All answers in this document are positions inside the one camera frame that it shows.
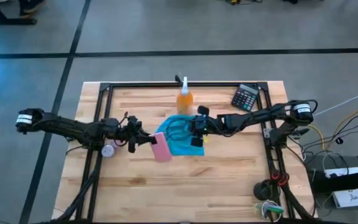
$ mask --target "white spray nozzle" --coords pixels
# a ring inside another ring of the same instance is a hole
[[[181,93],[182,95],[189,94],[189,89],[187,87],[187,77],[183,77],[183,86],[181,88]]]

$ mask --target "gray floor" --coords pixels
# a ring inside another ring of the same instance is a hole
[[[0,54],[67,53],[83,3],[48,0],[36,26],[0,27]],[[1,8],[17,16],[15,2]],[[346,47],[358,47],[358,1],[264,0],[233,7],[212,0],[92,0],[77,52]],[[52,109],[65,62],[0,60],[0,221],[18,222],[43,136],[16,133],[17,112]],[[74,117],[83,82],[165,81],[178,73],[190,80],[284,80],[289,98],[317,99],[318,111],[358,95],[358,54],[76,58],[59,114]],[[317,116],[315,125],[330,136],[356,108],[358,99]],[[316,138],[311,133],[303,142]],[[52,214],[66,149],[63,138],[52,138],[30,222]],[[358,155],[358,134],[332,150]],[[358,223],[358,212],[333,211],[324,219]]]

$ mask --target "calculator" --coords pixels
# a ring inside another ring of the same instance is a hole
[[[236,94],[234,94],[231,105],[241,110],[250,112],[258,94],[259,89],[256,84],[240,84]]]

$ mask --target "wooden tabletop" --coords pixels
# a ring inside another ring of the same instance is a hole
[[[84,83],[75,116],[78,121],[93,121],[99,84]],[[283,82],[268,82],[268,86],[273,104],[288,101]],[[243,114],[230,105],[235,90],[234,87],[190,88],[195,99],[194,110],[204,105],[210,108],[212,117]],[[153,133],[175,114],[177,94],[178,88],[115,88],[110,117],[121,119],[128,111],[143,122],[147,132]],[[288,145],[301,155],[296,144],[288,142]],[[125,146],[114,157],[104,158],[94,222],[260,222],[254,213],[258,200],[252,189],[257,182],[269,178],[260,125],[245,128],[231,138],[209,135],[204,151],[202,157],[176,156],[170,162],[158,163],[150,146],[144,144],[137,147],[135,154],[130,154]],[[290,151],[284,149],[283,156],[291,176],[291,191],[311,212],[313,196],[305,168]],[[85,158],[84,149],[67,155],[52,218],[61,215],[78,193]],[[89,196],[85,200],[84,217]]]

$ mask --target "blue towel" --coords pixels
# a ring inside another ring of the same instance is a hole
[[[203,156],[204,148],[191,145],[190,123],[194,116],[173,115],[166,119],[156,133],[164,132],[173,156]]]

